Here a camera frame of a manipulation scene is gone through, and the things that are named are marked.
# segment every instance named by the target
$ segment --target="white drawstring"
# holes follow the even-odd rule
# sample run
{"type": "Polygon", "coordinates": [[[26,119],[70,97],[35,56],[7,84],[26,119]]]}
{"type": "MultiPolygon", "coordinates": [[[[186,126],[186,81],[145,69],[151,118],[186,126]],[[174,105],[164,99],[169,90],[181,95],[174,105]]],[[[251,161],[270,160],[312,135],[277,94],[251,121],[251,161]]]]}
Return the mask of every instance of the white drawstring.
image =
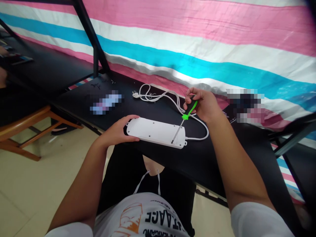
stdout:
{"type": "Polygon", "coordinates": [[[137,185],[137,187],[136,187],[136,189],[135,189],[135,192],[134,192],[133,194],[137,193],[137,191],[138,191],[138,189],[139,189],[139,186],[140,186],[141,182],[143,181],[143,179],[145,178],[146,174],[144,174],[144,175],[142,176],[142,179],[141,179],[141,181],[139,182],[139,184],[137,185]]]}
{"type": "MultiPolygon", "coordinates": [[[[161,193],[160,193],[160,175],[159,175],[159,170],[157,170],[157,171],[158,171],[158,195],[161,196],[161,193]]],[[[136,189],[135,189],[135,191],[134,191],[133,194],[136,194],[136,193],[137,193],[137,191],[138,191],[138,189],[139,189],[139,186],[141,185],[141,182],[142,182],[143,179],[145,178],[146,174],[144,174],[144,175],[142,176],[142,178],[141,178],[139,184],[137,185],[137,187],[136,187],[136,189]]]]}
{"type": "Polygon", "coordinates": [[[158,195],[161,196],[161,193],[160,193],[160,176],[159,176],[159,170],[158,171],[158,195]]]}

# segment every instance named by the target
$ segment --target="power cord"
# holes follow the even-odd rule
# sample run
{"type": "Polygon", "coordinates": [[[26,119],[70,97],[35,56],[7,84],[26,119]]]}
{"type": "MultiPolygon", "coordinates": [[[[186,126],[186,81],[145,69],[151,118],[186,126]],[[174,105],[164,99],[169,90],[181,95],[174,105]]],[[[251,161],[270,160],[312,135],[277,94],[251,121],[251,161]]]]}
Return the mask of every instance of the power cord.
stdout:
{"type": "MultiPolygon", "coordinates": [[[[166,92],[162,93],[161,95],[154,95],[155,93],[154,94],[152,94],[152,93],[148,94],[148,92],[150,91],[150,88],[151,88],[151,86],[149,84],[143,84],[141,86],[141,88],[139,89],[139,93],[137,93],[136,91],[133,91],[133,97],[134,98],[140,98],[143,101],[156,102],[161,97],[165,96],[165,97],[168,97],[174,103],[174,105],[177,107],[178,111],[182,115],[184,114],[185,110],[180,107],[180,98],[179,98],[179,96],[177,95],[176,92],[174,92],[174,91],[166,91],[166,92]],[[148,91],[144,95],[141,94],[141,90],[142,90],[143,86],[149,86],[148,91]],[[176,96],[176,98],[177,98],[177,103],[171,97],[166,95],[167,93],[174,94],[176,96]]],[[[204,139],[208,138],[208,135],[209,135],[208,128],[201,120],[199,120],[196,117],[194,117],[194,115],[196,115],[196,114],[190,114],[190,116],[192,118],[194,118],[195,120],[199,121],[205,127],[205,129],[206,129],[206,136],[203,137],[203,138],[189,138],[189,137],[185,137],[185,140],[199,140],[199,141],[200,140],[204,140],[204,139]]]]}

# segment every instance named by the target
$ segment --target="screwdriver shaft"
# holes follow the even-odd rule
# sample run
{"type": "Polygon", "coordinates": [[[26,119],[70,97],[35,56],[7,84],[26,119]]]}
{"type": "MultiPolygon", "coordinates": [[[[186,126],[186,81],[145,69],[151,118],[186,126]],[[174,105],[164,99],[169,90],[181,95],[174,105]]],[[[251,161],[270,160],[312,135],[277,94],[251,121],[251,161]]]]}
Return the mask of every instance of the screwdriver shaft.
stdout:
{"type": "Polygon", "coordinates": [[[181,128],[181,126],[182,126],[183,122],[184,122],[184,120],[182,120],[182,123],[180,124],[180,127],[178,128],[178,131],[176,132],[176,134],[175,134],[174,138],[172,139],[171,144],[173,143],[173,141],[174,141],[174,140],[175,140],[175,138],[177,137],[178,132],[180,131],[180,128],[181,128]]]}

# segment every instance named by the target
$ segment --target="green screwdriver handle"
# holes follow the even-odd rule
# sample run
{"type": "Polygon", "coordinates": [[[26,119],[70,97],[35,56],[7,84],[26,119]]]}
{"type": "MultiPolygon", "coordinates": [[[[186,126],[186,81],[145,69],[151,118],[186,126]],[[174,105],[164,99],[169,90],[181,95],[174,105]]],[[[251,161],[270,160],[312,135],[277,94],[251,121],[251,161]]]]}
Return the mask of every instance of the green screwdriver handle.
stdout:
{"type": "Polygon", "coordinates": [[[187,104],[188,108],[187,110],[184,112],[184,115],[182,115],[182,118],[184,120],[188,120],[189,119],[189,116],[190,116],[190,113],[194,110],[194,108],[197,106],[198,104],[198,100],[196,101],[193,101],[193,98],[195,97],[195,95],[192,95],[191,97],[191,104],[187,104]]]}

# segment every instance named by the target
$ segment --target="forearm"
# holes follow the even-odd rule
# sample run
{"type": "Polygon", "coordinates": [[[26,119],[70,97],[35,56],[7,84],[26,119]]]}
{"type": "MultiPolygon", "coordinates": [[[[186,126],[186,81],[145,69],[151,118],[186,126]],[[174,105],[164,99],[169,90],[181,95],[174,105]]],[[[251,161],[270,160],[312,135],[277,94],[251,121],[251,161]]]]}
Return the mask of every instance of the forearm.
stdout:
{"type": "Polygon", "coordinates": [[[230,210],[243,201],[273,208],[261,175],[224,114],[207,124],[230,210]]]}
{"type": "Polygon", "coordinates": [[[53,217],[49,230],[82,222],[94,226],[99,204],[107,146],[95,141],[83,164],[53,217]]]}

